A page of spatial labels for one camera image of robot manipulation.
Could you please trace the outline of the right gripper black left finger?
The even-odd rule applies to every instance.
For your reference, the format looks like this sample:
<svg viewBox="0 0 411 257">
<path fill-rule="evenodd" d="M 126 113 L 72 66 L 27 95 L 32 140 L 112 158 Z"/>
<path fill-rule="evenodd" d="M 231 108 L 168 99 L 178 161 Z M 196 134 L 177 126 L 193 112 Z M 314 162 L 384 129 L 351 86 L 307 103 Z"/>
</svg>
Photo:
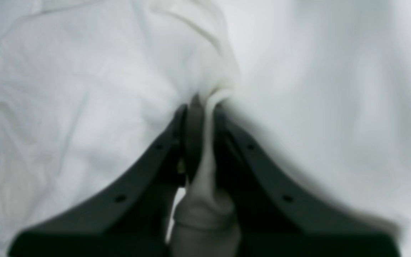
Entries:
<svg viewBox="0 0 411 257">
<path fill-rule="evenodd" d="M 121 177 L 82 204 L 24 230 L 10 257 L 166 257 L 178 188 L 201 159 L 204 108 L 182 104 L 168 127 Z"/>
</svg>

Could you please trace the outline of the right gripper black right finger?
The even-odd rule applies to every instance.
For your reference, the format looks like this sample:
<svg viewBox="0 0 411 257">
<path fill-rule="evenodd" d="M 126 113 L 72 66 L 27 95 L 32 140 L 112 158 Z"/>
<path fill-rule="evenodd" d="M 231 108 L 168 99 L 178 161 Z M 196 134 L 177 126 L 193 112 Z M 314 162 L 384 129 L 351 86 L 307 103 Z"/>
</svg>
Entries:
<svg viewBox="0 0 411 257">
<path fill-rule="evenodd" d="M 252 136 L 214 109 L 218 187 L 232 197 L 239 257 L 399 257 L 391 237 L 290 179 Z"/>
</svg>

